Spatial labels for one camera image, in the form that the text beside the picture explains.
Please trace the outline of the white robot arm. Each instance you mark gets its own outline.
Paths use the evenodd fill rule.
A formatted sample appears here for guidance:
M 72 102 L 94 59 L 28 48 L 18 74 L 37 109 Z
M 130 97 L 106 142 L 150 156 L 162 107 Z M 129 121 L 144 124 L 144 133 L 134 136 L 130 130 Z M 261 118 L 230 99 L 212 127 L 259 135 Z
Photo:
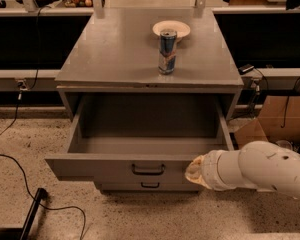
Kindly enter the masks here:
M 253 141 L 240 150 L 212 150 L 196 157 L 185 177 L 215 191 L 246 188 L 300 199 L 300 154 L 270 142 Z

